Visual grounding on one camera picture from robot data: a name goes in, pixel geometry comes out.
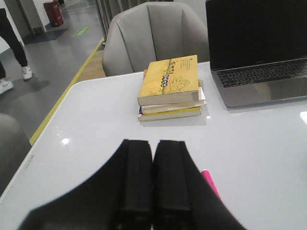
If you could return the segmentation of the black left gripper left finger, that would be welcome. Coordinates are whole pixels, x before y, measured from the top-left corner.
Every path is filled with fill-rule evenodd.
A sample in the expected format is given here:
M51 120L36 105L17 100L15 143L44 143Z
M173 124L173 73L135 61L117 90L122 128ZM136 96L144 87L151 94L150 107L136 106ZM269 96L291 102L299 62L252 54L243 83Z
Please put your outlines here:
M143 140L122 141L90 178L33 209L20 230L149 230L152 153Z

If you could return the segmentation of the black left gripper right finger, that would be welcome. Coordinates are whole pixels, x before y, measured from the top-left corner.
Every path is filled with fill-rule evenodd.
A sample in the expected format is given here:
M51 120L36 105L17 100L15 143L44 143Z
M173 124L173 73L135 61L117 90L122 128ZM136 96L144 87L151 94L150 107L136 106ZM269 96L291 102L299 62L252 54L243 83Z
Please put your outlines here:
M161 140L153 161L155 230L243 230L210 188L185 142Z

